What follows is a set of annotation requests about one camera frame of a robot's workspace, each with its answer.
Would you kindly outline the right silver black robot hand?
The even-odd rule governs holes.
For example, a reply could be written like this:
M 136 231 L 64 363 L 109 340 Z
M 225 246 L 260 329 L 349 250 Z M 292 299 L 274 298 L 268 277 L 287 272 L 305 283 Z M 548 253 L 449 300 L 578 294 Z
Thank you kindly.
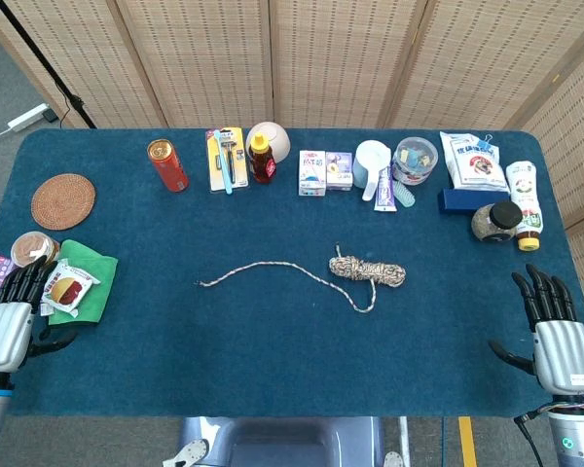
M 565 283 L 533 264 L 528 277 L 511 277 L 524 302 L 532 337 L 532 357 L 518 356 L 498 341 L 488 345 L 504 363 L 536 377 L 539 385 L 557 398 L 584 395 L 584 324 L 577 319 L 572 295 Z

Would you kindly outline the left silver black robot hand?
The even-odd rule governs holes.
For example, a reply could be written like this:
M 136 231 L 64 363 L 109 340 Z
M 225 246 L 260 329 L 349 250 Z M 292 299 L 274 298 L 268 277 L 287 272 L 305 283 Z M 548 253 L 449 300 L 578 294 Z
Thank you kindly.
M 40 316 L 45 283 L 56 267 L 43 255 L 33 263 L 10 272 L 0 287 L 0 373 L 15 373 L 28 358 L 62 350 L 78 333 L 66 332 L 54 341 L 44 331 L 34 340 L 33 327 Z

